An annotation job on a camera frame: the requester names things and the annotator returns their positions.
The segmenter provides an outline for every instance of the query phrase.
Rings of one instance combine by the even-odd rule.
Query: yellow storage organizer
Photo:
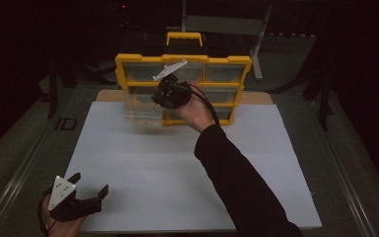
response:
[[[225,36],[224,43],[220,41],[218,44],[230,44],[235,41],[234,37],[236,36]],[[155,37],[158,39],[155,50],[152,50],[153,40],[148,39],[150,36],[145,33],[134,33],[128,38],[125,36],[125,43],[115,58],[116,78],[126,97],[124,115],[134,123],[143,125],[185,124],[177,115],[163,110],[151,99],[159,84],[153,77],[165,66],[184,59],[188,62],[187,65],[175,71],[175,76],[180,82],[194,81],[214,107],[220,124],[231,124],[244,90],[245,77],[252,65],[251,57],[244,50],[243,44],[238,41],[240,51],[234,44],[230,49],[221,47],[225,51],[237,51],[237,55],[225,55],[222,52],[217,53],[220,46],[209,40],[217,41],[217,35],[206,37],[200,33],[167,33],[164,38]],[[148,41],[151,42],[149,48],[152,48],[145,53],[145,49],[141,48]],[[173,41],[178,43],[175,48],[172,46]],[[191,46],[187,53],[183,53],[186,52],[187,45]]]

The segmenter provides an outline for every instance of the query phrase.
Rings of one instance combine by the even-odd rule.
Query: white paper sheet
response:
[[[103,211],[82,230],[152,232],[229,230],[234,225],[193,156],[198,133],[187,126],[134,128],[122,103],[94,102],[65,177],[80,172],[77,198],[106,184]],[[276,106],[241,105],[223,126],[300,228],[321,227],[297,157]]]

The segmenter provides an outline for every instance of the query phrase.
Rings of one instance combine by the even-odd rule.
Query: black sleeve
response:
[[[215,190],[242,236],[303,236],[264,179],[218,125],[205,129],[195,146]]]

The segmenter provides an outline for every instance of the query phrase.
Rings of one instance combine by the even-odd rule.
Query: gray floor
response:
[[[255,81],[251,73],[245,89],[264,91],[292,80],[312,43],[313,39],[266,38],[260,52],[265,80]],[[46,118],[48,104],[37,102],[2,137],[0,236],[40,235],[38,199],[54,177],[67,169],[91,103],[104,88],[116,87],[85,79],[76,89],[60,88],[60,107],[54,119]],[[300,85],[272,98],[323,222],[322,228],[303,230],[304,235],[379,236],[379,177],[365,148],[336,93],[331,94],[334,114],[328,117],[329,131],[324,132],[316,120],[316,103],[304,102],[301,97],[303,88]],[[59,118],[77,119],[78,126],[55,130]]]

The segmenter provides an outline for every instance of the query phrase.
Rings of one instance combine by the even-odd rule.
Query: dark background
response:
[[[255,1],[188,2],[200,15],[264,13],[253,11]],[[329,65],[332,89],[379,171],[379,1],[350,3],[278,1],[267,33],[318,36],[302,71]],[[38,81],[55,47],[97,67],[114,60],[124,31],[163,32],[181,25],[181,13],[172,0],[0,1],[0,137],[42,96]]]

